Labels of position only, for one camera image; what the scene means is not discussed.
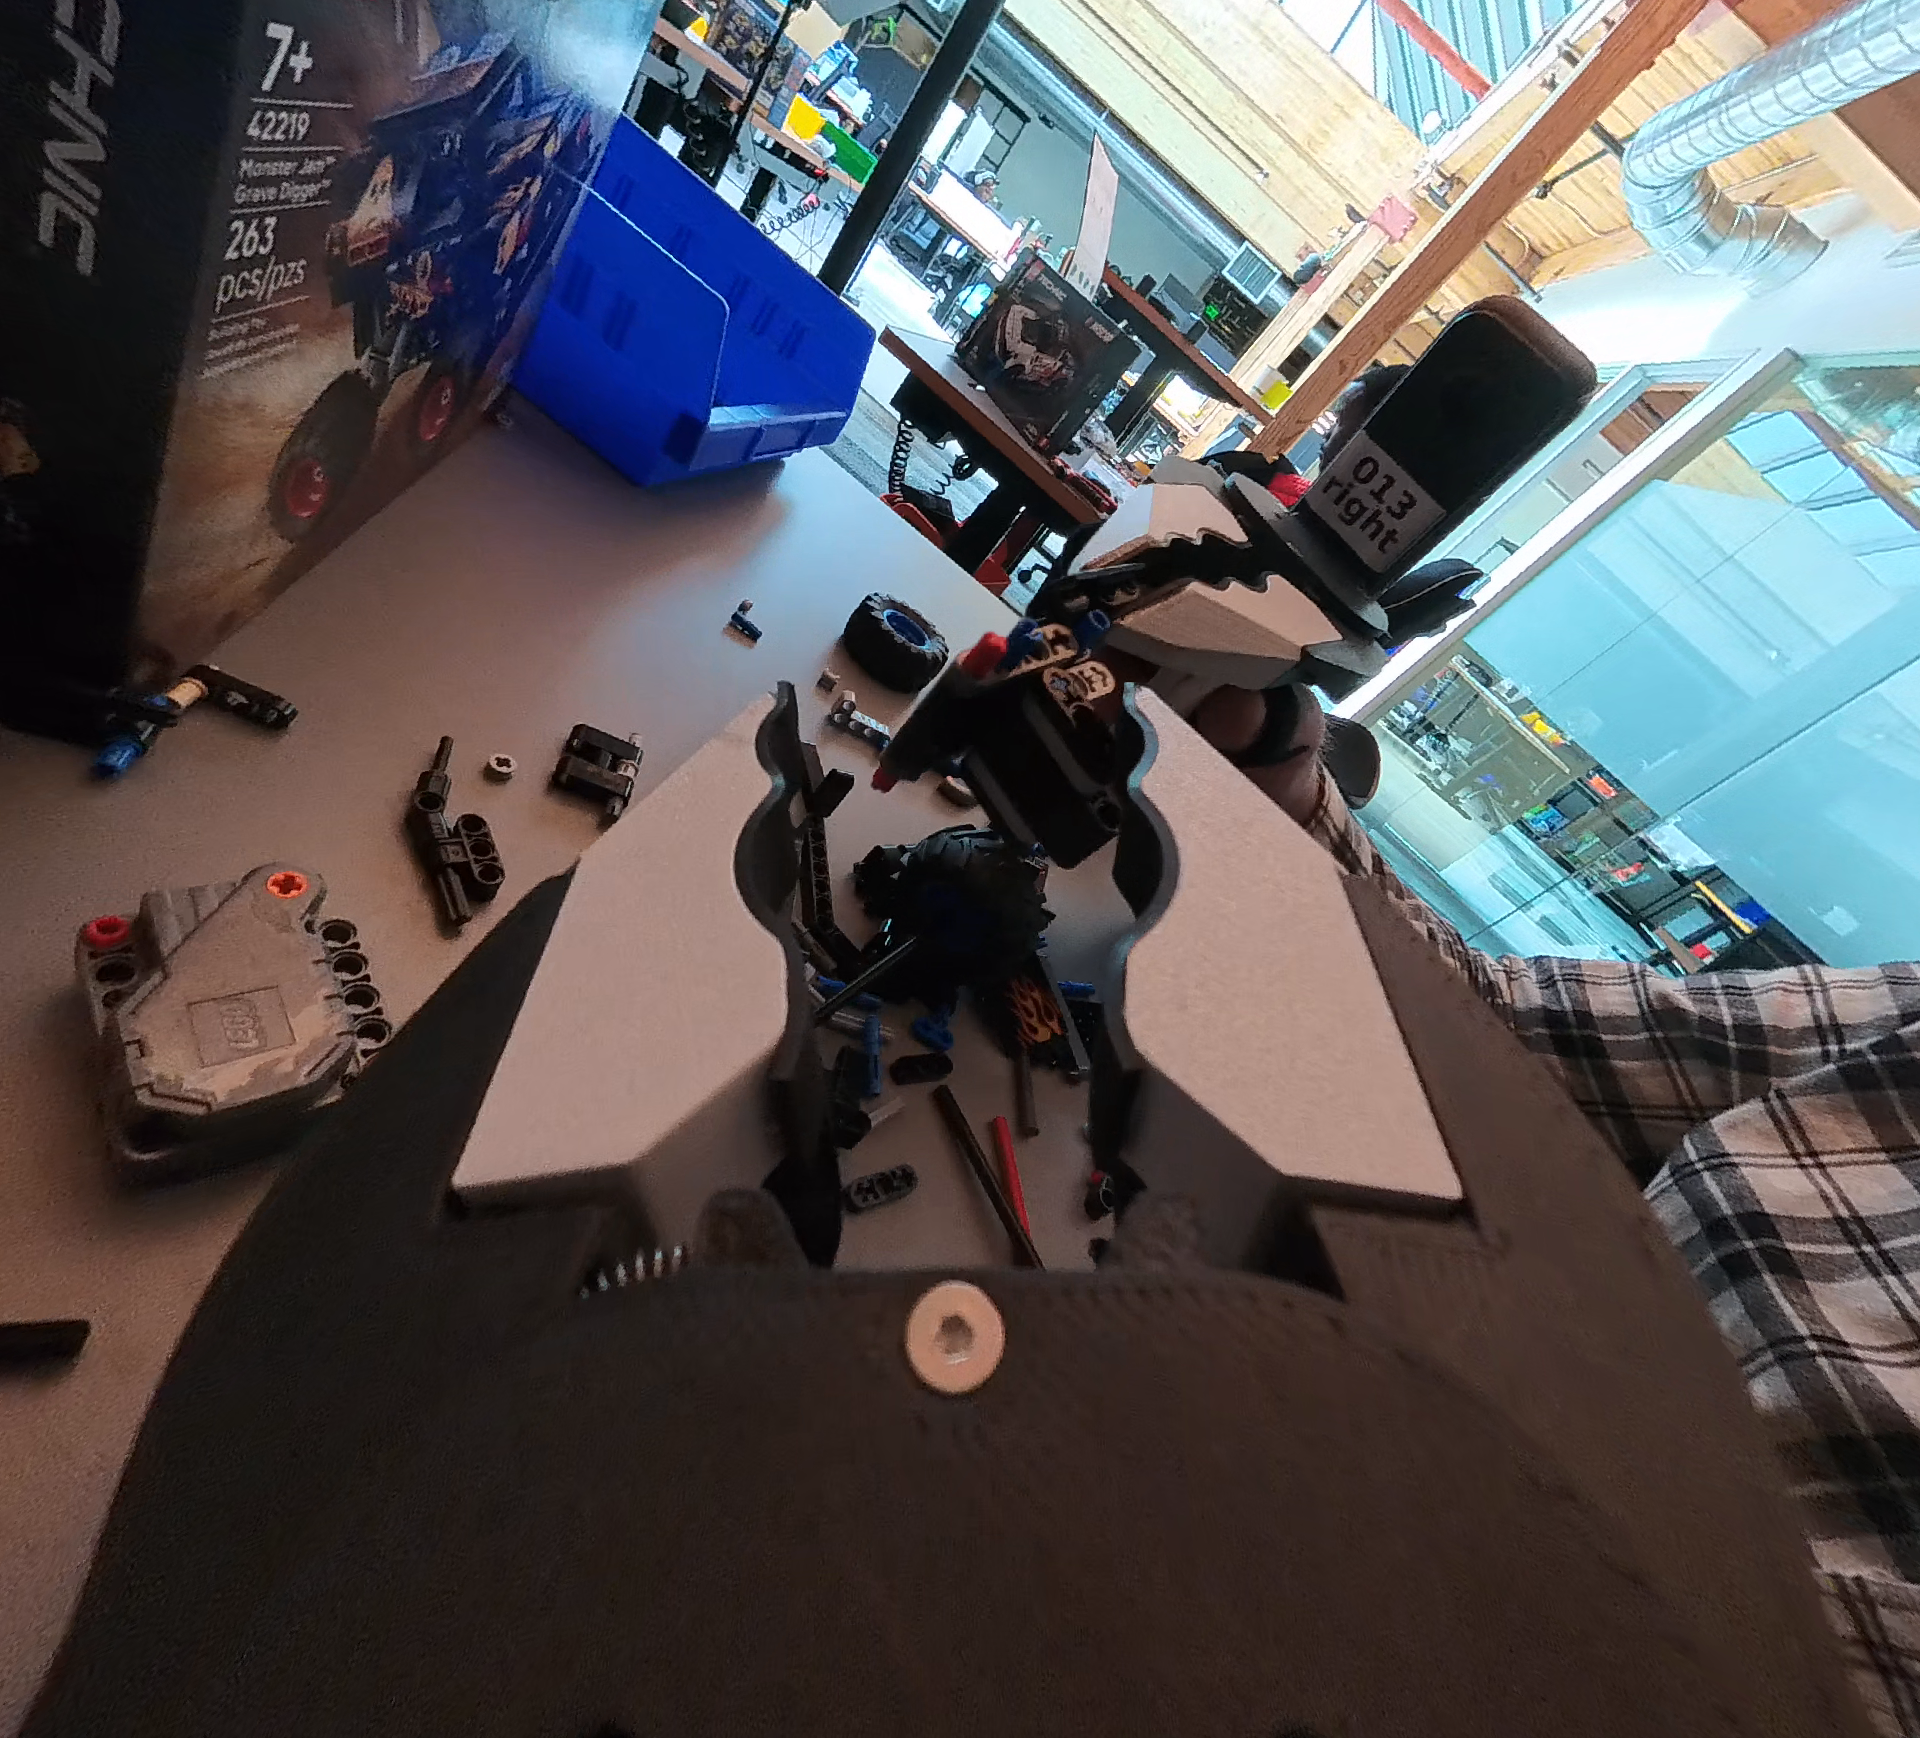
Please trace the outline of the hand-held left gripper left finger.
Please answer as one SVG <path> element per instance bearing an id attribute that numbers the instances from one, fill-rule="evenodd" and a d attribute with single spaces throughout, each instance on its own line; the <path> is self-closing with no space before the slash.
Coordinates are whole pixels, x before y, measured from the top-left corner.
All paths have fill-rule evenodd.
<path id="1" fill-rule="evenodd" d="M 459 1204 L 602 1206 L 686 1237 L 715 1194 L 770 1184 L 804 1237 L 838 1234 L 796 925 L 821 775 L 779 683 L 579 857 L 453 1167 Z"/>

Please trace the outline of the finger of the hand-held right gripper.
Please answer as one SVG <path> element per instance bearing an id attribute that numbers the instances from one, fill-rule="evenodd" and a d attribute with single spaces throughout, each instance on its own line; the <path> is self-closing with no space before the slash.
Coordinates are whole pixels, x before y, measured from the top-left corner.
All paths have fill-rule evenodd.
<path id="1" fill-rule="evenodd" d="M 1192 583 L 1262 587 L 1249 532 L 1204 481 L 1136 488 L 1075 560 L 1078 600 L 1164 600 Z"/>
<path id="2" fill-rule="evenodd" d="M 1311 654 L 1356 643 L 1284 576 L 1249 583 L 1123 566 L 1107 572 L 1107 612 L 1113 656 L 1127 676 L 1164 695 L 1262 692 L 1282 683 Z"/>

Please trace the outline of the black toy body assembly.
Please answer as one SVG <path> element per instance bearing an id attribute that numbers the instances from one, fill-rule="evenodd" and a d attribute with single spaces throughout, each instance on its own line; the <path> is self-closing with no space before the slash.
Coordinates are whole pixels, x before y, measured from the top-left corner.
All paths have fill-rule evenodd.
<path id="1" fill-rule="evenodd" d="M 1145 757 L 1123 682 L 1103 656 L 1111 619 L 1018 619 L 949 659 L 891 733 L 872 786 L 958 778 L 1012 847 L 1076 867 L 1123 836 Z"/>

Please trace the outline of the black wheel blue rim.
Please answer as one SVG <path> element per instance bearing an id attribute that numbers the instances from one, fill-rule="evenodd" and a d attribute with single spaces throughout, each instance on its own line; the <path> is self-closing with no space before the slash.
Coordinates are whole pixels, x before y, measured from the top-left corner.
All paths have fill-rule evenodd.
<path id="1" fill-rule="evenodd" d="M 927 689 L 949 665 L 949 639 L 941 627 L 902 597 L 867 593 L 840 633 L 844 654 L 892 693 Z"/>

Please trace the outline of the grey toy pull-back motor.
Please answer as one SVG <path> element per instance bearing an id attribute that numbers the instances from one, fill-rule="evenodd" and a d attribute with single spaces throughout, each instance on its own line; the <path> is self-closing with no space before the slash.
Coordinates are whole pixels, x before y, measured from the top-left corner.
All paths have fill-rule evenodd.
<path id="1" fill-rule="evenodd" d="M 269 862 L 147 891 L 75 932 L 108 1160 L 139 1186 L 292 1146 L 397 1036 L 324 875 Z"/>

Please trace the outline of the person's right forearm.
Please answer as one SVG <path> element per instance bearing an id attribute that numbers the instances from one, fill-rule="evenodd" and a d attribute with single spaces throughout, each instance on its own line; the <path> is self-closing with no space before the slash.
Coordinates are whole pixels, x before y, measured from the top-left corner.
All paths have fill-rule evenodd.
<path id="1" fill-rule="evenodd" d="M 1703 1163 L 1792 1218 L 1917 1231 L 1918 968 L 1654 965 L 1495 956 L 1393 872 L 1332 778 L 1308 833 L 1386 894 L 1597 1124 L 1638 1181 Z"/>

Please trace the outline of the grey desk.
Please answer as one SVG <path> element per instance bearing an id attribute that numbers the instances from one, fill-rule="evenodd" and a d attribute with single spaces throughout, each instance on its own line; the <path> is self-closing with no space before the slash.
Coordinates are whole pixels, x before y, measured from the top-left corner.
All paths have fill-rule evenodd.
<path id="1" fill-rule="evenodd" d="M 812 683 L 871 590 L 954 656 L 1000 606 L 826 458 L 669 501 L 495 428 L 243 631 L 301 707 L 96 795 L 5 753 L 5 1315 L 85 1321 L 5 1391 L 5 1734 L 1272 1734 L 1237 1654 L 1272 1531 L 1209 1543 L 1284 1290 L 1142 1204 L 1084 1268 L 1081 1125 L 1042 1270 L 815 1268 L 764 1184 L 688 1235 L 477 1211 L 453 1174 L 565 882 L 618 821 L 555 790 L 637 737 L 627 811 Z M 404 808 L 505 865 L 447 933 Z M 270 1175 L 110 1165 L 76 932 L 153 885 L 316 870 L 394 1037 Z"/>

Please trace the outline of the person's right hand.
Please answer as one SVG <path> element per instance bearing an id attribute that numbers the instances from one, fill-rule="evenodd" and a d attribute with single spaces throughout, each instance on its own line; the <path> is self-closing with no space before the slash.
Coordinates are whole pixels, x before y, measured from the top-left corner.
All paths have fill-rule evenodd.
<path id="1" fill-rule="evenodd" d="M 1358 721 L 1327 713 L 1311 687 L 1219 687 L 1199 702 L 1192 723 L 1308 831 L 1363 810 L 1381 790 L 1377 736 Z"/>

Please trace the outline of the dark printed box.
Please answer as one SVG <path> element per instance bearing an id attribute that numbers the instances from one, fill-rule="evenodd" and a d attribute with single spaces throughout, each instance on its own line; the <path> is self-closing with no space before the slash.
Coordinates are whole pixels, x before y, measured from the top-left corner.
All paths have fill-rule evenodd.
<path id="1" fill-rule="evenodd" d="M 954 355 L 1021 438 L 1056 458 L 1076 445 L 1142 343 L 1041 252 L 1022 249 Z"/>

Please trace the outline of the black blue toy axle piece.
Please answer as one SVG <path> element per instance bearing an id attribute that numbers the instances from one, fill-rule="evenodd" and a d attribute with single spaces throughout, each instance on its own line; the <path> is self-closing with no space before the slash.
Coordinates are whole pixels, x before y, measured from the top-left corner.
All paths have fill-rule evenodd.
<path id="1" fill-rule="evenodd" d="M 287 695 L 220 665 L 194 663 L 156 692 L 107 698 L 89 774 L 96 781 L 121 780 L 192 712 L 225 713 L 273 733 L 291 729 L 301 718 L 298 705 Z"/>

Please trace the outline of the blue plastic bin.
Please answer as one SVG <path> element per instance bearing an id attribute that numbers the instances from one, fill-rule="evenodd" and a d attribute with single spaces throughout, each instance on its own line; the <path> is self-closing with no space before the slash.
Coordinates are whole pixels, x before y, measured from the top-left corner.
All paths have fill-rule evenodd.
<path id="1" fill-rule="evenodd" d="M 654 488 L 834 444 L 875 341 L 837 291 L 618 118 L 510 383 Z"/>

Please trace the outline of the person's plaid clothed body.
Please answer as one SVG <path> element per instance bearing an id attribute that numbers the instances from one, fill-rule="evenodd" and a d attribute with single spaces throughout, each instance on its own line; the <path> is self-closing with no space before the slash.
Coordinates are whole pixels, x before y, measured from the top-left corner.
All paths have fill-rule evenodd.
<path id="1" fill-rule="evenodd" d="M 1917 1096 L 1794 1077 L 1647 1189 L 1730 1345 L 1879 1734 L 1918 1732 Z"/>

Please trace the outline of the monster truck toy set box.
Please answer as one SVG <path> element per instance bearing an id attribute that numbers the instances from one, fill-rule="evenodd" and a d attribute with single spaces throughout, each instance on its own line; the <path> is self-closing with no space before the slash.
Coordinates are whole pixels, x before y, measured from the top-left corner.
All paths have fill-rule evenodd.
<path id="1" fill-rule="evenodd" d="M 5 726 L 96 743 L 512 373 L 663 0 L 2 0 Z"/>

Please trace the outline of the black toy bracket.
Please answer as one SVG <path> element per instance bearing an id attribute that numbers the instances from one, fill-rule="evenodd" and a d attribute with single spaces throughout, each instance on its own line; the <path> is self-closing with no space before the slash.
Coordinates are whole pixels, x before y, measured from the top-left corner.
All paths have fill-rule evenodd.
<path id="1" fill-rule="evenodd" d="M 579 721 L 563 741 L 548 786 L 592 804 L 602 823 L 615 823 L 634 800 L 642 757 L 637 737 Z"/>

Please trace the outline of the silver ventilation duct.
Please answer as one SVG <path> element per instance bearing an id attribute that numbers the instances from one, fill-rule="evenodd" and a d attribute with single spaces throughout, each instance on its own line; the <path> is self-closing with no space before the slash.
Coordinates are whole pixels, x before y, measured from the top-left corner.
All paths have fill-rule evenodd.
<path id="1" fill-rule="evenodd" d="M 1829 242 L 1792 212 L 1742 204 L 1713 168 L 1837 113 L 1918 69 L 1918 0 L 1851 0 L 1801 35 L 1649 118 L 1621 162 L 1635 229 L 1670 269 L 1765 293 L 1804 276 Z"/>

